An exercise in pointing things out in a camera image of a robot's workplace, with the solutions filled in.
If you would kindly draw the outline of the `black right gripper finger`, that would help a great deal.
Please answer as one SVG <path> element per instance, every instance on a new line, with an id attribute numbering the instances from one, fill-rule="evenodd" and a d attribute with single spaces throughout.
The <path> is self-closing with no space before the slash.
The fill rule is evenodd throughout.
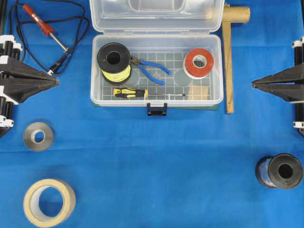
<path id="1" fill-rule="evenodd" d="M 298 64 L 281 72 L 255 80 L 252 84 L 303 83 L 304 65 Z"/>
<path id="2" fill-rule="evenodd" d="M 303 84 L 252 84 L 253 88 L 273 94 L 291 103 L 304 102 Z"/>

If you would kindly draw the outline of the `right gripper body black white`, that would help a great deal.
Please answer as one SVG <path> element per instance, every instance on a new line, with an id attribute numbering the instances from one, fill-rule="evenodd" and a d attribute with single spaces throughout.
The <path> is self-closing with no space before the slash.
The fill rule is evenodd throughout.
<path id="1" fill-rule="evenodd" d="M 294 49 L 294 65 L 301 65 L 304 62 L 304 41 L 303 37 L 292 43 Z M 298 80 L 296 84 L 296 99 L 295 99 L 295 121 L 294 128 L 303 136 L 304 135 L 304 81 Z"/>

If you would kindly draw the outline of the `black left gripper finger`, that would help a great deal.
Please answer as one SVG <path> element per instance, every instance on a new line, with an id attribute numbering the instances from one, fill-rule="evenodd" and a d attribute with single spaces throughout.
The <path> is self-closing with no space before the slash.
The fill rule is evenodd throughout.
<path id="1" fill-rule="evenodd" d="M 0 80 L 0 96 L 5 97 L 7 102 L 19 104 L 58 85 L 59 83 L 41 79 L 6 78 Z"/>
<path id="2" fill-rule="evenodd" d="M 32 68 L 29 65 L 9 56 L 0 57 L 0 70 L 6 74 L 19 76 L 25 79 L 41 79 L 53 81 L 56 84 L 59 83 L 58 79 L 53 76 Z"/>

